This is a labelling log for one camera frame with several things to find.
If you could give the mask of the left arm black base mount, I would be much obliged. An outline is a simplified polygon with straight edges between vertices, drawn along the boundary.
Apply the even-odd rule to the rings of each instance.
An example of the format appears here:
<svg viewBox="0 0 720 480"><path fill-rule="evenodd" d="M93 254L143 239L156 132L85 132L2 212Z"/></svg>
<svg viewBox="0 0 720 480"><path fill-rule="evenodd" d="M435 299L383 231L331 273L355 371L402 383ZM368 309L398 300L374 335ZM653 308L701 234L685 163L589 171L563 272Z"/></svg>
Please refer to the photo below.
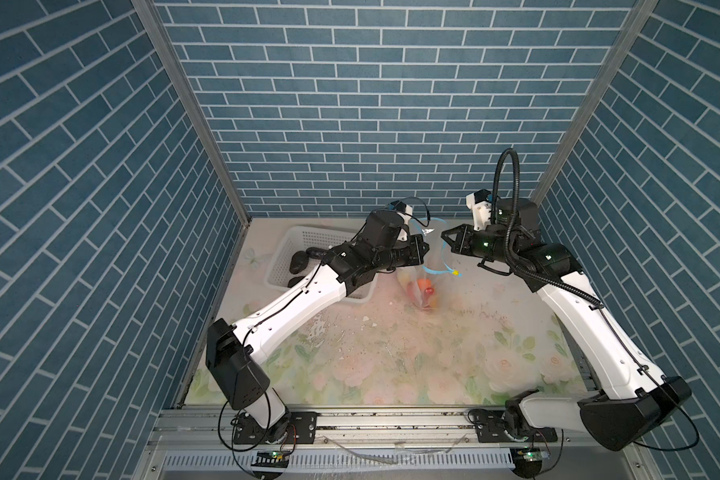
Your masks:
<svg viewBox="0 0 720 480"><path fill-rule="evenodd" d="M253 444L313 444L318 414L315 411L289 411L267 430L247 412L237 418L233 441L236 445Z"/></svg>

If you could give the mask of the clear zip bag blue zipper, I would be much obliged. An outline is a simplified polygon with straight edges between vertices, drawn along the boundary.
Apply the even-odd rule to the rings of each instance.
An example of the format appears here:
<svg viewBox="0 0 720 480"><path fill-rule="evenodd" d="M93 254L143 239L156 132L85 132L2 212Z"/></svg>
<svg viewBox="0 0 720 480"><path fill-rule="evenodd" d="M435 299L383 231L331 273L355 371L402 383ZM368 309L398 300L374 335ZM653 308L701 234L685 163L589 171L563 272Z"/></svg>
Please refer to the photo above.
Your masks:
<svg viewBox="0 0 720 480"><path fill-rule="evenodd" d="M428 227L415 221L409 226L411 234L423 235L429 251L422 265L398 269L396 279L413 306L424 311L435 310L445 296L447 282L461 276L451 247L441 238L448 229L448 223L438 217L432 218Z"/></svg>

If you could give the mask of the orange toy tangerine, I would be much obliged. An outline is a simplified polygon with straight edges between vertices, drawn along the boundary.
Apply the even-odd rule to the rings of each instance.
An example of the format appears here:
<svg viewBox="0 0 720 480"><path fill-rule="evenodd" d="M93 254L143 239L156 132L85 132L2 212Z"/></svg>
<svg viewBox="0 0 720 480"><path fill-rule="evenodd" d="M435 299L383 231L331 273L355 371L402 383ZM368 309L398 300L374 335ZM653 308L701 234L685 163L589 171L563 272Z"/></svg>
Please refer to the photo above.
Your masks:
<svg viewBox="0 0 720 480"><path fill-rule="evenodd" d="M429 278L419 278L416 281L418 289L423 294L431 295L434 293L432 281Z"/></svg>

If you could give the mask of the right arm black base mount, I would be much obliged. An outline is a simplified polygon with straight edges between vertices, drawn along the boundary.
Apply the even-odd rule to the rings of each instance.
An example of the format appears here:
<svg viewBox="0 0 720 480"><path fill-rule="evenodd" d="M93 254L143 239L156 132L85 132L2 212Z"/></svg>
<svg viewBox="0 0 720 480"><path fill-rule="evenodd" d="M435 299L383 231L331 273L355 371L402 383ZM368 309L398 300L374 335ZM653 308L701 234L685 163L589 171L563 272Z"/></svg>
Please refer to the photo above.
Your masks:
<svg viewBox="0 0 720 480"><path fill-rule="evenodd" d="M519 413L503 409L473 408L467 411L465 417L474 427L479 443L540 442L551 445L559 440L553 428L531 427Z"/></svg>

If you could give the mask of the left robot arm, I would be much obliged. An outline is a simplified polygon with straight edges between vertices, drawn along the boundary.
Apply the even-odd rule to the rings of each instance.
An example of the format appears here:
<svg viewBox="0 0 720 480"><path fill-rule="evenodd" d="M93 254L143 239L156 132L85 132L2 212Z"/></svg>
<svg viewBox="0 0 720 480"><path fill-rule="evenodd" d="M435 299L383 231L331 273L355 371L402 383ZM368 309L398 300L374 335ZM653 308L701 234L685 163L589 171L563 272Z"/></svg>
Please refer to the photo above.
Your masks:
<svg viewBox="0 0 720 480"><path fill-rule="evenodd" d="M329 248L305 278L273 302L232 324L218 319L210 325L205 365L233 410L247 413L266 435L281 435L290 412L264 363L306 321L377 274L423 264L429 245L410 232L414 218L405 200L372 211L350 240Z"/></svg>

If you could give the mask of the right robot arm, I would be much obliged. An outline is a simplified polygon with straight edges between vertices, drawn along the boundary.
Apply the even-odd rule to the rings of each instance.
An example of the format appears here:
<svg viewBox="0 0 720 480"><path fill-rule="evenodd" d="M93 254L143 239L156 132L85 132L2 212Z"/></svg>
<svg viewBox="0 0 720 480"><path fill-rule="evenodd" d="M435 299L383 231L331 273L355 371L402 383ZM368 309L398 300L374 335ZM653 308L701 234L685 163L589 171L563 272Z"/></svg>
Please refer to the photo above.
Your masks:
<svg viewBox="0 0 720 480"><path fill-rule="evenodd" d="M593 375L596 390L579 396L526 391L506 403L512 434L531 428L588 433L611 451L634 444L660 426L692 395L679 376L668 377L628 337L596 297L581 264L562 244L541 240L538 207L497 200L487 190L468 195L473 222L442 233L452 253L480 267L507 265L555 313Z"/></svg>

